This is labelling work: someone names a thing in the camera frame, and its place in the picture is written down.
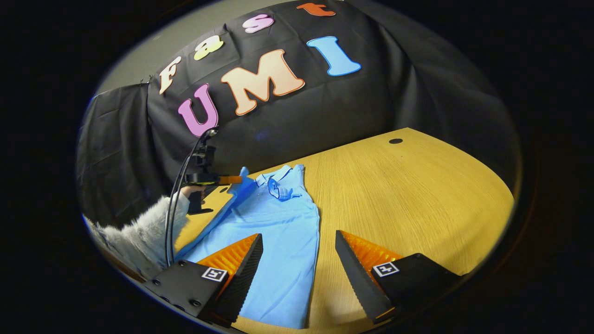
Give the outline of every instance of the furry jacket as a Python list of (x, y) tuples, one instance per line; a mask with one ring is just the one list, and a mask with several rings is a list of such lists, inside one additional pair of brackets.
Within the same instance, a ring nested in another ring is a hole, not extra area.
[[(93, 239), (114, 257), (144, 279), (151, 279), (166, 267), (165, 260), (165, 213), (169, 205), (168, 197), (161, 199), (144, 212), (138, 219), (122, 229), (101, 227), (83, 215)], [(177, 240), (182, 228), (188, 222), (189, 199), (179, 195), (173, 221), (173, 242)]]

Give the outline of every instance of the person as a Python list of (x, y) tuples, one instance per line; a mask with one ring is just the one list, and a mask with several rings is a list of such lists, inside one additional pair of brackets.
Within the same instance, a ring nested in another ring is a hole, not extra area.
[[(205, 189), (205, 187), (190, 185), (180, 189), (179, 198), (177, 193), (173, 194), (170, 215), (173, 213), (175, 199), (178, 198), (173, 221), (173, 242), (179, 237), (182, 228), (188, 223), (186, 215), (189, 208), (190, 194), (202, 191), (204, 198)], [(83, 215), (83, 218), (96, 244), (102, 247), (104, 252), (107, 251), (108, 255), (116, 258), (116, 262), (120, 261), (124, 267), (132, 270), (144, 280), (149, 280), (167, 266), (165, 259), (165, 216), (169, 202), (169, 197), (161, 197), (157, 203), (122, 229), (112, 226), (104, 228), (97, 222), (89, 220), (85, 215)]]

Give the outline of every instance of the table surface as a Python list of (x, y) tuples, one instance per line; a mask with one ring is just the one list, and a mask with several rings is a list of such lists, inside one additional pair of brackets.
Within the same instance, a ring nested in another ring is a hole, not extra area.
[[(394, 138), (401, 143), (390, 144)], [(422, 253), (463, 275), (503, 233), (514, 200), (505, 183), (467, 153), (404, 128), (287, 164), (305, 166), (305, 188), (320, 211), (320, 249), (307, 329), (239, 317), (248, 333), (360, 333), (374, 325), (355, 296), (334, 249), (341, 229), (402, 256)], [(232, 197), (219, 187), (205, 198), (214, 212), (188, 216), (175, 248), (192, 241)]]

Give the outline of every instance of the foam letter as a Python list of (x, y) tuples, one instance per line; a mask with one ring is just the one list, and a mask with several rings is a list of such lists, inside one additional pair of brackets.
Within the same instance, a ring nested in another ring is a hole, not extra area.
[(249, 99), (246, 91), (262, 101), (268, 101), (269, 80), (274, 84), (272, 94), (276, 96), (289, 94), (305, 85), (305, 81), (295, 77), (285, 62), (284, 53), (284, 50), (278, 49), (262, 55), (258, 64), (258, 74), (236, 67), (221, 77), (221, 82), (227, 83), (235, 96), (237, 115), (247, 114), (257, 106), (256, 101)]
[(260, 14), (256, 17), (250, 18), (249, 20), (244, 22), (242, 27), (247, 28), (247, 29), (245, 29), (245, 32), (251, 34), (251, 33), (255, 33), (259, 30), (262, 30), (262, 29), (268, 27), (268, 26), (272, 25), (273, 23), (274, 23), (274, 20), (269, 18), (268, 15)]
[(182, 58), (178, 56), (171, 62), (171, 64), (161, 71), (161, 74), (159, 74), (161, 76), (161, 89), (159, 90), (159, 94), (163, 94), (173, 83), (171, 77), (173, 77), (175, 75), (175, 71), (177, 71), (177, 66), (175, 64), (178, 64), (181, 60)]
[(206, 57), (210, 52), (217, 51), (223, 46), (223, 41), (220, 40), (219, 35), (214, 35), (205, 39), (202, 43), (196, 46), (196, 53), (194, 54), (194, 60), (201, 60)]
[(318, 49), (330, 65), (328, 74), (334, 77), (357, 72), (361, 64), (350, 60), (349, 56), (337, 43), (338, 38), (334, 36), (320, 37), (307, 42), (307, 45)]
[(199, 123), (192, 111), (192, 100), (187, 99), (179, 106), (178, 112), (184, 117), (184, 121), (190, 132), (196, 137), (200, 137), (206, 130), (214, 128), (219, 123), (219, 114), (214, 106), (213, 100), (208, 93), (208, 84), (203, 84), (196, 90), (194, 97), (200, 99), (204, 110), (206, 110), (207, 119), (203, 124)]
[(333, 11), (325, 11), (322, 8), (325, 8), (326, 5), (316, 5), (316, 4), (312, 4), (311, 2), (307, 3), (307, 4), (303, 4), (301, 6), (297, 6), (297, 9), (305, 9), (308, 13), (310, 13), (311, 15), (315, 15), (315, 16), (332, 16), (332, 15), (336, 15), (335, 12)]

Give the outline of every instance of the black cloth backdrop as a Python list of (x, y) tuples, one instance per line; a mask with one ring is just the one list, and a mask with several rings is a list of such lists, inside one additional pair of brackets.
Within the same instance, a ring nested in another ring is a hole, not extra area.
[[(369, 0), (324, 1), (325, 10), (336, 12), (331, 17), (296, 9), (307, 2), (273, 5), (224, 23), (173, 53), (149, 83), (94, 97), (78, 141), (83, 213), (103, 226), (122, 227), (169, 195), (197, 139), (178, 108), (192, 99), (196, 118), (204, 122), (194, 92), (205, 83), (219, 114), (220, 132), (210, 144), (217, 147), (213, 170), (221, 174), (237, 175), (242, 166), (254, 172), (410, 127), (476, 157), (513, 189), (520, 158), (511, 120), (488, 80), (456, 48)], [(246, 33), (243, 22), (258, 14), (274, 24)], [(194, 60), (198, 43), (215, 34), (224, 45)], [(306, 45), (324, 36), (336, 36), (362, 68), (329, 76), (322, 54)], [(257, 73), (260, 57), (275, 49), (285, 51), (305, 86), (285, 96), (270, 93), (266, 102), (255, 98), (257, 107), (237, 116), (232, 91), (220, 78), (235, 67)], [(159, 95), (158, 74), (177, 56), (182, 60), (173, 83)]]

